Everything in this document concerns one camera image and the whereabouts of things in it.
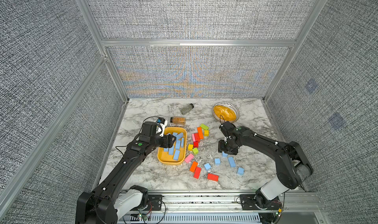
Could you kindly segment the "blue block low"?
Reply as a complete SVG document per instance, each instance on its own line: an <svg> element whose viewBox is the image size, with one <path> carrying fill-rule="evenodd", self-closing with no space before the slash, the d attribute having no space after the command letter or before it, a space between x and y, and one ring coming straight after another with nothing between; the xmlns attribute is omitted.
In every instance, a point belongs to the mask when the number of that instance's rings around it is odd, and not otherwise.
<svg viewBox="0 0 378 224"><path fill-rule="evenodd" d="M173 154L174 154L174 151L175 151L175 147L172 146L171 148L169 148L169 150L168 150L168 154L169 154L169 155L173 155Z"/></svg>

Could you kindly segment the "long blue block pair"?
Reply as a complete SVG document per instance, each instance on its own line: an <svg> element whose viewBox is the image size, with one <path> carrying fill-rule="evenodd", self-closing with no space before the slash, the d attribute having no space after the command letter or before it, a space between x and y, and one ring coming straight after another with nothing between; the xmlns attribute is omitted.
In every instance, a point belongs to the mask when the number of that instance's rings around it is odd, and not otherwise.
<svg viewBox="0 0 378 224"><path fill-rule="evenodd" d="M178 133L177 135L176 135L176 139L177 140L180 140L180 139L182 139L184 137L184 134L181 132L181 133Z"/></svg>
<svg viewBox="0 0 378 224"><path fill-rule="evenodd" d="M181 141L180 140L176 140L175 149L176 150L180 150L180 148L181 148Z"/></svg>

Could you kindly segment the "blue block tall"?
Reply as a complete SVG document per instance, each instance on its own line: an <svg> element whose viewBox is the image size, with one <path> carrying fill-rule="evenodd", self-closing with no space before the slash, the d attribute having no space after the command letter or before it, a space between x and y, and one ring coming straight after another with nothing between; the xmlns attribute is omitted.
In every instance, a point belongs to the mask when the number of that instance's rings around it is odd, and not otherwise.
<svg viewBox="0 0 378 224"><path fill-rule="evenodd" d="M173 160L178 161L180 157L180 150L175 150Z"/></svg>

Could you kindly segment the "yellow plastic tray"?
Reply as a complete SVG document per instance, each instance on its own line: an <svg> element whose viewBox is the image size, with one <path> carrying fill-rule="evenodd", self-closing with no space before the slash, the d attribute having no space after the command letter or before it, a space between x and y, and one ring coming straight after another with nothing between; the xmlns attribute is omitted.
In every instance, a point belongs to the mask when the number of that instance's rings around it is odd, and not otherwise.
<svg viewBox="0 0 378 224"><path fill-rule="evenodd" d="M167 127L164 134L178 136L171 148L159 148L158 160L165 165L180 165L184 162L187 148L187 131L182 127Z"/></svg>

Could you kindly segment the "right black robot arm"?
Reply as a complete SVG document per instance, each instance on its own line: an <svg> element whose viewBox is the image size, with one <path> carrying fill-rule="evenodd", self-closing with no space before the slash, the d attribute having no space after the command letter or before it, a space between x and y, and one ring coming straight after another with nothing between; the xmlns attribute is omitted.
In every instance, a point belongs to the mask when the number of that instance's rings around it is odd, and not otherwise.
<svg viewBox="0 0 378 224"><path fill-rule="evenodd" d="M276 141L262 136L245 126L236 127L229 121L222 123L219 130L225 139L220 140L218 152L237 155L239 148L247 146L255 149L275 162L276 175L258 188L252 198L240 198L244 210L274 210L283 207L278 196L299 187L314 170L300 144Z"/></svg>

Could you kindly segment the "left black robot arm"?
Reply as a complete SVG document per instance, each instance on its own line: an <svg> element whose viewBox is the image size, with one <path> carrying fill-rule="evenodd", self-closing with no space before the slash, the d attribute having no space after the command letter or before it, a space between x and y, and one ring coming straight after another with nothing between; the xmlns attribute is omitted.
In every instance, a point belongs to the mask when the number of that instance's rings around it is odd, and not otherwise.
<svg viewBox="0 0 378 224"><path fill-rule="evenodd" d="M123 216L115 207L126 181L136 168L156 148L171 148L176 137L169 135L140 135L127 149L110 174L91 192L83 192L77 200L76 224L116 224Z"/></svg>

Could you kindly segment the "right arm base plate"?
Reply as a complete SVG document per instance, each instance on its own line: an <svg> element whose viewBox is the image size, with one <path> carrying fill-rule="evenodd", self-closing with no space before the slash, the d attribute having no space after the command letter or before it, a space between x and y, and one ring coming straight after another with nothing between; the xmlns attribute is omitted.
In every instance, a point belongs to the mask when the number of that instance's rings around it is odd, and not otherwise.
<svg viewBox="0 0 378 224"><path fill-rule="evenodd" d="M283 206L278 197L267 200L259 194L241 194L239 198L243 210L279 210Z"/></svg>

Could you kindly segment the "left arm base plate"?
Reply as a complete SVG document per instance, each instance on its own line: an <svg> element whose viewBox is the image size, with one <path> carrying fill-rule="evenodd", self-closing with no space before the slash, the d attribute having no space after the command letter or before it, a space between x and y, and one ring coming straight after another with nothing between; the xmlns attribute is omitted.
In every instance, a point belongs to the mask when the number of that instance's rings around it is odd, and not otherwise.
<svg viewBox="0 0 378 224"><path fill-rule="evenodd" d="M163 196L160 194L149 195L147 203L137 208L137 210L142 212L160 211L162 207L162 198Z"/></svg>

